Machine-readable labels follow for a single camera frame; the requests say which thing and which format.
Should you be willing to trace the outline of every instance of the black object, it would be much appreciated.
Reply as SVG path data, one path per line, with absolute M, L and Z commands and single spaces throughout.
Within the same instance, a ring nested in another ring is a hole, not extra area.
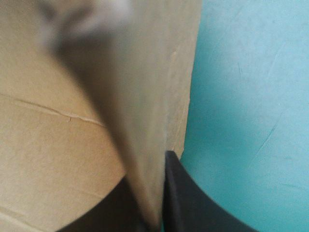
M 192 180 L 175 152 L 166 152 L 165 232 L 255 232 L 212 201 Z M 110 194 L 58 232 L 154 232 L 143 221 L 123 178 Z
M 173 151 L 165 155 L 165 232 L 255 232 L 210 199 Z
M 124 177 L 94 208 L 58 232 L 150 232 Z

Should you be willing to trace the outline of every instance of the blurry object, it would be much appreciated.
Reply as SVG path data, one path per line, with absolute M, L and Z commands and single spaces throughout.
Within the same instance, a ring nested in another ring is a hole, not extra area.
M 111 132 L 145 220 L 158 228 L 167 148 L 168 64 L 178 52 L 169 54 L 173 28 L 166 23 L 171 16 L 165 10 L 171 3 L 71 1 L 63 10 L 63 2 L 57 1 L 60 7 L 39 4 L 42 44 L 84 87 Z

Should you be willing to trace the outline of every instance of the cardboard box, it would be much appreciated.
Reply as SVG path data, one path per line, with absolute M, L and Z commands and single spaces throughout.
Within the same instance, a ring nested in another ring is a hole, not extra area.
M 167 149 L 178 155 L 183 151 L 200 7 L 200 0 L 166 0 L 161 8 L 169 24 Z M 1 0 L 0 231 L 4 232 L 55 231 L 96 205 L 125 173 L 107 129 L 81 88 L 38 50 L 34 9 L 33 0 Z M 141 23 L 152 26 L 146 18 Z

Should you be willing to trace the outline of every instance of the brown cardboard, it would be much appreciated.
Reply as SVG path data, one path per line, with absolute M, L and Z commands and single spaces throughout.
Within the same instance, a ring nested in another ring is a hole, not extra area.
M 34 1 L 0 4 L 0 231 L 51 232 L 99 202 L 124 171 L 83 91 L 37 49 Z M 168 149 L 180 155 L 200 1 L 169 0 L 164 10 Z

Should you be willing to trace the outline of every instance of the teal wall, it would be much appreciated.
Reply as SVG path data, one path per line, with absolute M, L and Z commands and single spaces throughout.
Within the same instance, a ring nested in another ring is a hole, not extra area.
M 262 232 L 309 232 L 309 0 L 205 0 L 182 163 Z

